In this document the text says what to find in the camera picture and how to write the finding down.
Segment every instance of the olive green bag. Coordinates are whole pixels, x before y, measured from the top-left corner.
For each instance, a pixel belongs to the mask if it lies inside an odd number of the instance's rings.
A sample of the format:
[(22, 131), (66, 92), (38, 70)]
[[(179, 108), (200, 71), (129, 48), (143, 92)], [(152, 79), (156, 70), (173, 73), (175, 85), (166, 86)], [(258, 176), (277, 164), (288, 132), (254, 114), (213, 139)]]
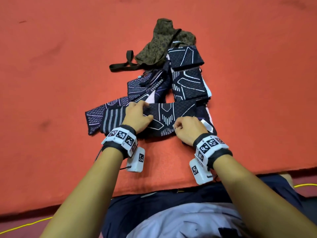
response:
[(135, 56), (137, 64), (132, 63), (134, 54), (132, 50), (129, 50), (126, 52), (127, 62), (111, 64), (109, 68), (111, 72), (161, 68), (169, 48), (190, 46), (195, 42), (196, 37), (191, 32), (174, 29), (172, 20), (161, 18), (157, 20), (151, 42)]

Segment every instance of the black wristband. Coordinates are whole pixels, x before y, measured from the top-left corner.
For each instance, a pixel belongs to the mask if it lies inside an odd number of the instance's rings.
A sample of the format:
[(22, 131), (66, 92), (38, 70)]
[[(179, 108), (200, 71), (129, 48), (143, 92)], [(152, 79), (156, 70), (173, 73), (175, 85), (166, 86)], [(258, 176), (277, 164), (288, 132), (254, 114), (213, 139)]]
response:
[(207, 163), (207, 167), (209, 169), (214, 169), (214, 162), (216, 161), (216, 159), (218, 159), (220, 156), (223, 156), (223, 155), (232, 155), (232, 152), (227, 149), (227, 148), (221, 148), (220, 150), (217, 150), (215, 151), (212, 156), (210, 156), (208, 158), (208, 163)]
[(133, 133), (135, 136), (137, 136), (137, 132), (130, 125), (121, 124), (121, 125), (119, 125), (119, 127), (124, 128), (126, 130), (129, 130), (131, 133)]
[(105, 142), (103, 144), (103, 147), (101, 148), (101, 151), (104, 151), (105, 148), (108, 148), (108, 147), (116, 148), (117, 150), (119, 150), (123, 155), (123, 159), (126, 159), (127, 157), (129, 157), (128, 151), (125, 148), (123, 148), (121, 144), (117, 144), (114, 141)]
[(196, 149), (196, 147), (197, 147), (197, 144), (199, 144), (199, 142), (201, 141), (201, 140), (203, 140), (203, 138), (206, 138), (206, 137), (208, 137), (208, 136), (210, 136), (210, 135), (213, 135), (213, 134), (211, 134), (211, 133), (203, 133), (203, 134), (201, 134), (200, 136), (198, 136), (198, 138), (194, 141), (194, 143), (193, 143), (193, 147)]

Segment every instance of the pile of clothes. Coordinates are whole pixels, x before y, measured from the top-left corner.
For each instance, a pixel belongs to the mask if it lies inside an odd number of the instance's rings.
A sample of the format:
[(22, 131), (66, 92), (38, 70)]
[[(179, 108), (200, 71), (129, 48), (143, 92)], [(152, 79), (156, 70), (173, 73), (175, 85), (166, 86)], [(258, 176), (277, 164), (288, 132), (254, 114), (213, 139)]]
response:
[[(127, 96), (102, 104), (85, 112), (88, 134), (98, 130), (107, 135), (118, 127), (129, 102), (144, 100), (149, 103), (144, 115), (153, 115), (149, 126), (138, 136), (161, 137), (174, 133), (173, 125), (178, 117), (195, 116), (204, 119), (216, 130), (206, 104), (211, 97), (200, 66), (204, 64), (190, 32), (174, 29), (171, 20), (159, 19), (153, 39), (136, 55), (138, 64), (131, 62), (133, 51), (127, 51), (127, 62), (110, 65), (111, 71), (147, 69), (143, 75), (127, 83)], [(174, 103), (166, 103), (166, 93), (172, 88)]]

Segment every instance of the hand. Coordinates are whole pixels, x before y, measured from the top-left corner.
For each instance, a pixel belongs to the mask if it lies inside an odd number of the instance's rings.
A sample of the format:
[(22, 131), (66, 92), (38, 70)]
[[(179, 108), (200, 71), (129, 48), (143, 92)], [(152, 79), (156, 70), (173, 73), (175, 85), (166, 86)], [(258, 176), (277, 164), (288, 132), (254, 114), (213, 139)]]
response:
[(143, 100), (140, 100), (138, 103), (130, 102), (129, 106), (125, 109), (125, 118), (122, 124), (131, 126), (137, 134), (145, 130), (153, 120), (153, 115), (143, 115), (143, 107), (148, 106), (149, 104)]
[(204, 133), (208, 133), (206, 127), (196, 117), (179, 117), (174, 124), (177, 137), (185, 144), (193, 146), (194, 141)]

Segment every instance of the person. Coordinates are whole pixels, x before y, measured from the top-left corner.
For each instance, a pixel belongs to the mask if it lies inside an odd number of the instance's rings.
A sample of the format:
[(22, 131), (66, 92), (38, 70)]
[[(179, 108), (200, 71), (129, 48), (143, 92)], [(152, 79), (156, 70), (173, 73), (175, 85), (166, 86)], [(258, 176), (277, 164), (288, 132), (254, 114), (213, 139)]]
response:
[[(126, 108), (123, 124), (136, 133), (153, 119), (143, 116), (144, 106), (148, 104), (140, 101)], [(174, 127), (177, 137), (191, 146), (208, 132), (195, 117), (180, 117)], [(283, 177), (258, 178), (231, 155), (213, 164), (222, 183), (111, 200), (122, 161), (119, 150), (106, 148), (40, 238), (97, 238), (102, 227), (104, 237), (111, 238), (317, 237), (317, 227), (299, 211), (297, 194)]]

